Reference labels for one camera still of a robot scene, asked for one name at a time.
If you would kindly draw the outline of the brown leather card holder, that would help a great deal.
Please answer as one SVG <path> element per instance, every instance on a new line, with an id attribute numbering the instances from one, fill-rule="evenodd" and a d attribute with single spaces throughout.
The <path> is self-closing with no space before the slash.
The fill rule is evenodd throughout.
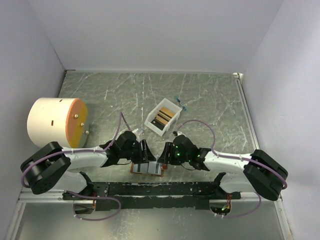
<path id="1" fill-rule="evenodd" d="M 150 161 L 148 163 L 131 164 L 130 172 L 132 174 L 150 175 L 155 177 L 162 177 L 164 171 L 168 169 L 167 164 Z"/>

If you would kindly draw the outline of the white card tray box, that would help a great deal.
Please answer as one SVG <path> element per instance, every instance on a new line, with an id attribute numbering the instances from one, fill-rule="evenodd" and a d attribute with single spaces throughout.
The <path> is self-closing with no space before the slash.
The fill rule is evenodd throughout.
<path id="1" fill-rule="evenodd" d="M 163 136 L 176 122 L 183 109 L 164 98 L 146 117 L 144 125 L 159 136 Z"/>

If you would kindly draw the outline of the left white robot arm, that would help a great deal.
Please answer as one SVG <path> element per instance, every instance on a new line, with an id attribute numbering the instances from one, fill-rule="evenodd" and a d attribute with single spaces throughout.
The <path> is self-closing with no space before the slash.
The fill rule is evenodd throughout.
<path id="1" fill-rule="evenodd" d="M 94 192 L 85 173 L 73 169 L 105 168 L 126 159 L 133 164 L 156 161 L 146 140 L 138 141 L 137 134 L 125 131 L 118 138 L 92 148 L 62 147 L 52 141 L 25 160 L 21 166 L 22 183 L 32 193 L 40 195 L 51 189 L 70 190 L 81 199 L 89 199 Z"/>

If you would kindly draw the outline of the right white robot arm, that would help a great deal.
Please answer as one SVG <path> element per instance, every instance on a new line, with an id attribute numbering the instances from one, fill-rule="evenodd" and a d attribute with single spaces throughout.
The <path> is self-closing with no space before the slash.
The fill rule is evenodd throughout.
<path id="1" fill-rule="evenodd" d="M 288 177 L 288 171 L 263 150 L 243 155 L 213 152 L 210 148 L 197 147 L 183 134 L 173 142 L 166 142 L 157 161 L 175 166 L 187 163 L 195 170 L 223 173 L 221 181 L 212 186 L 212 193 L 218 199 L 232 192 L 256 192 L 276 201 Z"/>

